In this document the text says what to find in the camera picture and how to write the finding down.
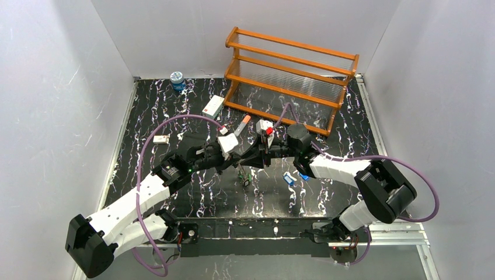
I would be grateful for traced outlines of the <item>metal key organizer ring red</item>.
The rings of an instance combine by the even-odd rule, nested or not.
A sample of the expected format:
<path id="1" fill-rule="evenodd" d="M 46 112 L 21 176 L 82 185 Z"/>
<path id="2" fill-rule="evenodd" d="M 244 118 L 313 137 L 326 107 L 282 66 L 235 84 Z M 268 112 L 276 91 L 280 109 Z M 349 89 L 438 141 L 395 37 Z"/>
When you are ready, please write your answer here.
<path id="1" fill-rule="evenodd" d="M 235 165 L 235 168 L 236 168 L 236 170 L 237 170 L 237 172 L 238 172 L 238 177 L 239 177 L 239 179 L 240 179 L 240 181 L 241 181 L 241 183 L 242 183 L 242 187 L 243 187 L 243 188 L 248 188 L 248 187 L 251 185 L 251 183 L 250 183 L 248 186 L 244 186 L 244 185 L 243 185 L 243 177 L 244 177 L 244 176 L 246 176 L 246 175 L 248 175 L 248 174 L 249 174 L 249 175 L 251 175 L 251 174 L 250 174 L 250 173 L 248 173 L 248 172 L 246 171 L 245 167 L 244 167 L 244 166 L 242 166 L 242 165 L 241 165 L 241 164 L 239 164 L 239 163 L 237 163 L 237 164 Z"/>

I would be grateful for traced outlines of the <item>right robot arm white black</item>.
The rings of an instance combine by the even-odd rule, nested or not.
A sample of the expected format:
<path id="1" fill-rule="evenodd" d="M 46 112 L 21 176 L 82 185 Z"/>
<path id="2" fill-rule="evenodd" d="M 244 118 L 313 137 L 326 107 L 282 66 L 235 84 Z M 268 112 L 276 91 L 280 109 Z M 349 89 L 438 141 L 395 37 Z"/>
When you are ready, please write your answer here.
<path id="1" fill-rule="evenodd" d="M 374 222 L 391 224 L 417 197 L 402 172 L 388 159 L 331 159 L 319 152 L 302 124 L 288 127 L 285 139 L 277 139 L 272 128 L 261 132 L 240 157 L 240 165 L 262 169 L 273 158 L 293 158 L 296 169 L 313 179 L 331 179 L 359 190 L 362 200 L 333 218 L 330 232 L 341 237 Z"/>

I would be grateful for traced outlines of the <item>white red box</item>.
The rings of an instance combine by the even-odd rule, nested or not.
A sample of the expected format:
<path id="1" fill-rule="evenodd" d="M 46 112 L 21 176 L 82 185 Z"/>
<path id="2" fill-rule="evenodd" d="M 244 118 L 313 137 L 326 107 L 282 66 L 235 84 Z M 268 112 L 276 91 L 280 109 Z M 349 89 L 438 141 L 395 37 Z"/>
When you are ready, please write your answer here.
<path id="1" fill-rule="evenodd" d="M 202 116 L 214 120 L 224 107 L 224 98 L 213 95 L 202 110 Z"/>

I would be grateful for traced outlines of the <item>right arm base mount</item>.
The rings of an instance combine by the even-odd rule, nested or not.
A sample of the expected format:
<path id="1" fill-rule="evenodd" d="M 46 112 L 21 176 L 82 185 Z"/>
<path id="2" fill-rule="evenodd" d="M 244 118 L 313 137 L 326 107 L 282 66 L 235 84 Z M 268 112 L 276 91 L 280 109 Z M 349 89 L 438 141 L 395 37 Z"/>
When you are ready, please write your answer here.
<path id="1" fill-rule="evenodd" d="M 356 232 L 349 232 L 340 225 L 334 225 L 331 222 L 315 222 L 300 236 L 305 236 L 317 244 L 337 243 L 335 246 L 330 246 L 330 257 L 338 264 L 350 265 L 358 258 L 359 235 Z"/>

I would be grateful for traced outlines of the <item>orange capped tube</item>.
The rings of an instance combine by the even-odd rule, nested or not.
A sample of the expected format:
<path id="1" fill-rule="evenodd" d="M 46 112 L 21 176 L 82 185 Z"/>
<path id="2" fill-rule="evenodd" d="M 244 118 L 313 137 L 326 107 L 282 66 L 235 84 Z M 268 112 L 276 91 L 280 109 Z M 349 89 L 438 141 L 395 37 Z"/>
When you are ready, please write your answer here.
<path id="1" fill-rule="evenodd" d="M 236 137 L 238 137 L 240 135 L 240 133 L 245 129 L 245 127 L 249 123 L 250 119 L 251 119 L 251 116 L 250 115 L 245 115 L 244 116 L 243 120 L 240 122 L 240 124 L 238 125 L 238 127 L 234 131 L 234 135 Z"/>

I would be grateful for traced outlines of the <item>orange wooden shelf rack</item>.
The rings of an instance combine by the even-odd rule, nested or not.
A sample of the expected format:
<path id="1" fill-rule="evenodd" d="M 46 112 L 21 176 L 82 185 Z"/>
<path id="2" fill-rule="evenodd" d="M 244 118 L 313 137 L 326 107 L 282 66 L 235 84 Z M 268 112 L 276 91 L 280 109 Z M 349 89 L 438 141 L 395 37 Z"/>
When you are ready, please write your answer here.
<path id="1" fill-rule="evenodd" d="M 356 76 L 360 56 L 329 48 L 274 37 L 235 26 L 225 40 L 233 51 L 224 77 L 231 87 L 224 105 L 259 117 L 277 120 L 273 113 L 249 108 L 233 100 L 241 85 L 249 85 L 282 97 L 293 97 L 327 110 L 323 126 L 308 130 L 330 135 L 334 119 L 344 102 L 350 81 Z"/>

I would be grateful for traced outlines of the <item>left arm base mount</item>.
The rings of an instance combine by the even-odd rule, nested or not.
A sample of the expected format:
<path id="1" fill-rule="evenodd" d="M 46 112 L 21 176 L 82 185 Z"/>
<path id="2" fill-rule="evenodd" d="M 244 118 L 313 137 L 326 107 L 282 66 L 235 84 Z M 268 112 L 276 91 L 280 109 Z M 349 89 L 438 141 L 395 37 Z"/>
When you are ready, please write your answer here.
<path id="1" fill-rule="evenodd" d="M 180 222 L 169 226 L 165 232 L 159 235 L 164 243 L 196 244 L 199 239 L 199 225 L 197 223 Z"/>

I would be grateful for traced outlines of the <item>small white card box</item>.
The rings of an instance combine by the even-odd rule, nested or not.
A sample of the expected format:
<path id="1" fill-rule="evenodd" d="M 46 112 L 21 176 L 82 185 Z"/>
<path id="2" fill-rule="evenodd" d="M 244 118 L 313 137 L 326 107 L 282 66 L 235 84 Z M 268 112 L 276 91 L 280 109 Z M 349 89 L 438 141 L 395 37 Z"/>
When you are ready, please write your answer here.
<path id="1" fill-rule="evenodd" d="M 169 136 L 168 135 L 154 135 L 153 137 L 154 144 L 168 144 Z"/>

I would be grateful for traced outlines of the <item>blue jar with lid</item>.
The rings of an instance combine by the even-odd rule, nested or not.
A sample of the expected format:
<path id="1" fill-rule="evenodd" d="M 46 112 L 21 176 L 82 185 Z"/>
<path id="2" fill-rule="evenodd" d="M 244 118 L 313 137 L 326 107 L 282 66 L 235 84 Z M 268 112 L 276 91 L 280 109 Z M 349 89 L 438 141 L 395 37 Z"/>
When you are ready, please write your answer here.
<path id="1" fill-rule="evenodd" d="M 178 92 L 184 90 L 186 87 L 184 75 L 180 71 L 175 71 L 170 74 L 170 83 L 172 88 Z"/>

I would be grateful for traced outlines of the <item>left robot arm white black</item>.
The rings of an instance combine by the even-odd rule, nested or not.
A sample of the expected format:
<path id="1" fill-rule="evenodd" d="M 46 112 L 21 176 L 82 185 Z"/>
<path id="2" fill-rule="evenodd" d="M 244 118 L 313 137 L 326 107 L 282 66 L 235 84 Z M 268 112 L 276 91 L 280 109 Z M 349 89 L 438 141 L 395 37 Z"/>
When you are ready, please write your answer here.
<path id="1" fill-rule="evenodd" d="M 143 214 L 190 182 L 192 174 L 215 168 L 223 171 L 239 160 L 234 134 L 203 146 L 174 150 L 162 158 L 127 194 L 87 216 L 79 214 L 68 225 L 65 250 L 87 278 L 109 268 L 120 254 L 146 242 L 175 239 L 177 223 L 165 211 Z"/>

